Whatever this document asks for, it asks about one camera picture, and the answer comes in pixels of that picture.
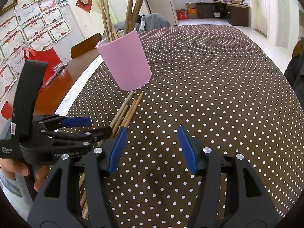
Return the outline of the person's left hand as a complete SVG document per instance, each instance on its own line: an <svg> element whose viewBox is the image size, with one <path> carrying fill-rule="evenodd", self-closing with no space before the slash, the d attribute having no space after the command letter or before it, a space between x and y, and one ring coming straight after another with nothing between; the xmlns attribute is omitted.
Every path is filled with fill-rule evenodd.
<svg viewBox="0 0 304 228"><path fill-rule="evenodd" d="M29 176L29 169L24 163L16 162L13 159L9 158L1 158L1 170L4 176L11 180L15 179L16 174L23 177ZM36 180L34 184L35 191L39 191L48 175L48 172L48 166L42 166L36 171Z"/></svg>

